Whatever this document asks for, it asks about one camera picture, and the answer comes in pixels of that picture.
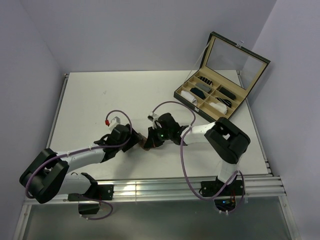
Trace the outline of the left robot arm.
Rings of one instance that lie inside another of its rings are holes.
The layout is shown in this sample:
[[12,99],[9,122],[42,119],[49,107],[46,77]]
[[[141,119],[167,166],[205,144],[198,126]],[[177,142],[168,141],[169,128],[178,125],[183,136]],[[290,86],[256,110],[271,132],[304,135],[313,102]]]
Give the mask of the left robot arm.
[[72,174],[73,171],[106,162],[114,158],[119,151],[126,152],[142,140],[143,136],[129,124],[118,124],[111,133],[102,136],[85,149],[58,153],[46,148],[22,173],[19,182],[27,190],[28,197],[36,199],[40,204],[64,194],[75,200],[109,200],[111,194],[103,193],[97,180],[88,173]]

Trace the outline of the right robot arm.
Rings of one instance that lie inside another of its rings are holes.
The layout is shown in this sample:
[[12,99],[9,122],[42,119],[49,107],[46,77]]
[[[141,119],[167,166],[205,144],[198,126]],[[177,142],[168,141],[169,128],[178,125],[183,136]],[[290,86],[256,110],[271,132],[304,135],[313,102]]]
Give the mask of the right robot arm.
[[158,148],[168,140],[182,146],[210,144],[221,158],[216,189],[222,195],[233,190],[238,162],[251,143],[246,133],[225,117],[197,126],[179,125],[170,113],[150,113],[147,118],[152,121],[152,126],[148,128],[143,149]]

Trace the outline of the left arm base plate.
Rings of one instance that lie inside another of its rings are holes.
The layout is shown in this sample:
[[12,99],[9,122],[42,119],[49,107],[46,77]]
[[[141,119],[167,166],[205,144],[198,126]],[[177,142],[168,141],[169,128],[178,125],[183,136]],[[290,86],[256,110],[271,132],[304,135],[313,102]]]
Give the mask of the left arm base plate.
[[85,193],[71,193],[67,200],[74,201],[109,201],[113,199],[114,185],[113,184],[98,184],[91,186]]

